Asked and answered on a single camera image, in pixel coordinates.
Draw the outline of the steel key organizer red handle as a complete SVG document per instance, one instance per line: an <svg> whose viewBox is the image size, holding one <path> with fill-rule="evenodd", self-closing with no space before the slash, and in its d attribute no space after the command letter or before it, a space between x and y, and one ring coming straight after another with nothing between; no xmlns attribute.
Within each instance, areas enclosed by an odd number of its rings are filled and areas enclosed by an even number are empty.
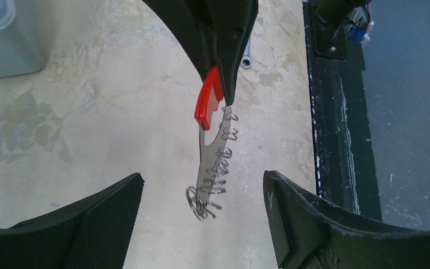
<svg viewBox="0 0 430 269"><path fill-rule="evenodd" d="M225 105L221 108L223 117L218 125L217 135L211 143L205 142L206 133L213 128L213 113L219 109L223 98L220 71L214 65L203 81L194 112L194 118L199 125L200 162L197 183L187 187L185 191L188 204L199 221L204 221L209 216L216 218L210 207L222 209L222 206L210 201L210 196L226 193L226 180L222 177L229 173L228 160L233 157L227 141L238 139L238 130L233 128L231 123L239 118L233 113L231 106Z"/></svg>

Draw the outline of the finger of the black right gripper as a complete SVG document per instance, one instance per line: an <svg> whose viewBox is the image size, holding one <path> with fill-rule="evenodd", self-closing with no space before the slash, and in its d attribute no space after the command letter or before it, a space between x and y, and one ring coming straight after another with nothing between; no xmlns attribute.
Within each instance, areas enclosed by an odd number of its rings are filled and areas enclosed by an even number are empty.
<svg viewBox="0 0 430 269"><path fill-rule="evenodd" d="M144 0L169 28L202 80L217 62L216 33L207 1Z"/></svg>
<svg viewBox="0 0 430 269"><path fill-rule="evenodd" d="M235 100L238 69L258 15L258 1L202 1L204 60L218 67L225 103Z"/></svg>

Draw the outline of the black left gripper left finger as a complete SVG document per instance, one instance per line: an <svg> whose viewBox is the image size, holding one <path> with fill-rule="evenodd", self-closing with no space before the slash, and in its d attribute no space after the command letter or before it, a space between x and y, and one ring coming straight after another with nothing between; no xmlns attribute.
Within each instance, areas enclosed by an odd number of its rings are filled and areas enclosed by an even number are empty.
<svg viewBox="0 0 430 269"><path fill-rule="evenodd" d="M0 268L123 268L143 186L133 173L70 205L0 228Z"/></svg>

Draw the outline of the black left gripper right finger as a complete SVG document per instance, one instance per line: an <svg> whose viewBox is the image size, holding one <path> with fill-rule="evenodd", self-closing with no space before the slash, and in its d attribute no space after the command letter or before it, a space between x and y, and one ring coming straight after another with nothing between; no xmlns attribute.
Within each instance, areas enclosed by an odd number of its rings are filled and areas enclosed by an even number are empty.
<svg viewBox="0 0 430 269"><path fill-rule="evenodd" d="M279 268L430 268L430 231L354 214L277 171L263 192Z"/></svg>

